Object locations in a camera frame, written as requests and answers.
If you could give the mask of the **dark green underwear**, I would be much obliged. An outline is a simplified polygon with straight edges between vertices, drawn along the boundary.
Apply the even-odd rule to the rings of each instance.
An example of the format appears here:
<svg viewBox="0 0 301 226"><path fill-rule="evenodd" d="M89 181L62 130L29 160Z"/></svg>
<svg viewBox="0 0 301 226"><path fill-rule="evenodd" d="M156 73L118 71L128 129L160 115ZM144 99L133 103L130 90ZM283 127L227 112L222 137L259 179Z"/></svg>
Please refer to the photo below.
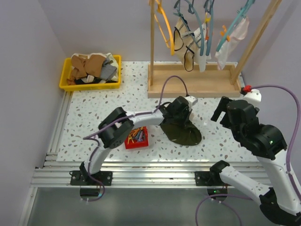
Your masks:
<svg viewBox="0 0 301 226"><path fill-rule="evenodd" d="M200 130L188 120L184 124L164 122L160 125L167 138L179 145L195 146L202 141Z"/></svg>

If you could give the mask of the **white lettered underwear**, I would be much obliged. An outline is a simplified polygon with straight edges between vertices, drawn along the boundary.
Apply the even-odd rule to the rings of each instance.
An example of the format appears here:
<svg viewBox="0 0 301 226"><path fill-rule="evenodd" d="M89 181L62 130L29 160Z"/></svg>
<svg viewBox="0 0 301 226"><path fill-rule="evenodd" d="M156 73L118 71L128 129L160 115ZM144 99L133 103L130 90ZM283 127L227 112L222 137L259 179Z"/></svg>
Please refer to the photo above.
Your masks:
<svg viewBox="0 0 301 226"><path fill-rule="evenodd" d="M192 63L192 67L194 67L194 64L198 64L199 71L202 73L206 69L206 62L207 60L211 59L211 55L206 55L206 49L207 49L207 40L204 40L204 45L202 45L201 41L201 34L203 34L204 38L206 37L206 24L202 24L202 32L200 28L196 29L194 31L194 37L196 41L198 41L199 47L197 47L196 43L194 41L191 42L188 49L188 56L189 60Z"/></svg>

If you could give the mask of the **orange clothes hanger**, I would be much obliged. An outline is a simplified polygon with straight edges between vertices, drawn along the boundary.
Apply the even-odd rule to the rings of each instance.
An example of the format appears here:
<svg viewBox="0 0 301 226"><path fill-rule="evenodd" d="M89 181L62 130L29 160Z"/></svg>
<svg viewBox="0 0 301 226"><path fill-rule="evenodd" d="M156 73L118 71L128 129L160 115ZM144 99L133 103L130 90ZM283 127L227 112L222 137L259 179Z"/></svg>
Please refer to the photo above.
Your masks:
<svg viewBox="0 0 301 226"><path fill-rule="evenodd" d="M161 35L163 37L163 40L165 42L165 45L168 49L170 49L170 55L174 55L175 49L174 49L174 37L172 33L172 29L169 23L169 20L166 16L166 13L162 7L162 1L161 0L149 0L148 4L150 6L150 55L151 58L154 57L154 35L155 35L155 22L158 25L158 28L161 32ZM160 22L156 16L155 13L155 4L157 4L157 12L163 16L163 19L165 21L165 25L168 31L168 37L165 36L164 31L160 25Z"/></svg>

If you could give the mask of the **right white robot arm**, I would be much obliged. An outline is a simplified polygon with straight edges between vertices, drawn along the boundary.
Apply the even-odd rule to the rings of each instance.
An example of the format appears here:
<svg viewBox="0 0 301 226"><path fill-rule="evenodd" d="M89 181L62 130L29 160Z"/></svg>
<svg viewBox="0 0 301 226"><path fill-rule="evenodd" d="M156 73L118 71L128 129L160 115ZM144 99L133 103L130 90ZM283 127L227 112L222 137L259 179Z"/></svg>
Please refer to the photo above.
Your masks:
<svg viewBox="0 0 301 226"><path fill-rule="evenodd" d="M292 185L289 172L287 144L281 131L272 125L259 122L259 109L246 100L222 97L211 120L231 130L234 139L251 152L264 167L271 186L247 177L226 161L218 161L208 172L207 186L230 185L258 204L263 215L272 223L282 226L301 224L301 199Z"/></svg>

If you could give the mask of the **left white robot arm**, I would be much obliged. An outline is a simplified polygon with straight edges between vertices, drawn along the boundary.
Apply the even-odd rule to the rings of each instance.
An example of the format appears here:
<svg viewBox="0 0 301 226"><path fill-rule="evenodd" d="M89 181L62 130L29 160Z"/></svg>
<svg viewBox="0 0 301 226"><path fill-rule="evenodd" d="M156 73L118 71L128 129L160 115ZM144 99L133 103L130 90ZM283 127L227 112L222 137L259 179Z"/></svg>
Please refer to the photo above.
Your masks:
<svg viewBox="0 0 301 226"><path fill-rule="evenodd" d="M131 112L122 107L113 110L98 126L98 132L85 137L97 142L90 157L81 163L79 170L70 172L72 186L109 186L113 178L111 171L102 171L102 164L111 150L121 146L130 132L147 126L166 126L178 124L185 126L190 122L192 107L197 102L193 96L177 97L171 103L159 104L153 111Z"/></svg>

